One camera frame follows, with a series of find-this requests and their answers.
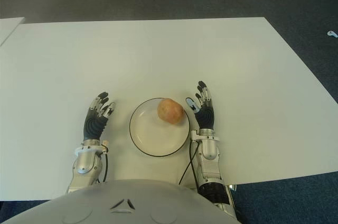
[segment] black robotic finger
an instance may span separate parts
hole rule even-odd
[[[204,93],[203,93],[202,87],[198,85],[198,86],[197,86],[197,89],[198,89],[199,92],[201,93],[201,98],[202,98],[202,103],[203,103],[203,105],[206,105],[206,103],[205,103],[205,95],[204,95]]]
[[[102,117],[108,119],[111,113],[115,110],[115,105],[115,102],[111,102],[109,105],[106,106],[107,108],[104,107],[105,111],[102,113]]]
[[[206,84],[203,82],[203,81],[199,81],[199,86],[201,87],[201,88],[206,88]]]
[[[201,105],[201,107],[203,106],[203,100],[202,100],[202,97],[199,95],[199,94],[195,94],[195,96],[197,97],[197,99],[199,100],[199,102],[200,102],[200,105]]]
[[[212,107],[211,94],[206,84],[203,81],[199,81],[199,91],[202,91],[204,97],[204,103],[207,107]]]
[[[102,92],[101,94],[99,94],[97,97],[99,97],[100,99],[105,99],[108,96],[107,92]]]

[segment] small white object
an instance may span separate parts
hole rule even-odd
[[[334,36],[335,38],[338,38],[338,35],[336,33],[334,33],[334,31],[332,31],[332,30],[328,31],[327,35]]]
[[[130,135],[136,147],[151,156],[166,156],[180,149],[189,135],[189,119],[175,125],[163,121],[157,115],[162,98],[150,99],[138,106],[130,119]]]

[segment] black fingertip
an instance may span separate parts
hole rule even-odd
[[[105,111],[109,105],[105,105],[101,110]]]
[[[203,82],[203,81],[199,81],[199,85],[202,87],[202,88],[206,88],[206,84]]]
[[[102,104],[105,104],[108,100],[109,100],[109,98],[106,97],[105,99],[102,99],[101,103],[102,103]]]
[[[102,92],[101,94],[98,95],[98,97],[100,97],[101,99],[104,99],[108,96],[107,92]]]

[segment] white table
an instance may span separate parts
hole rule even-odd
[[[117,103],[108,179],[177,183],[187,144],[140,152],[129,119],[143,101],[185,104],[203,80],[215,108],[227,183],[338,170],[338,105],[264,18],[21,24],[0,48],[0,199],[52,199],[72,177],[93,97]],[[184,180],[193,185],[191,172]]]

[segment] silver metal forearm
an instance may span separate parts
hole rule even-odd
[[[68,193],[97,182],[102,170],[100,155],[105,151],[106,148],[101,146],[97,139],[85,140],[75,150],[78,158],[73,164],[73,178],[68,187]]]
[[[216,142],[219,141],[218,137],[211,129],[201,129],[199,134],[193,130],[191,135],[193,141],[200,142],[197,151],[198,168],[196,171],[199,194],[236,218],[229,187],[224,184],[219,169],[220,152],[216,145]]]

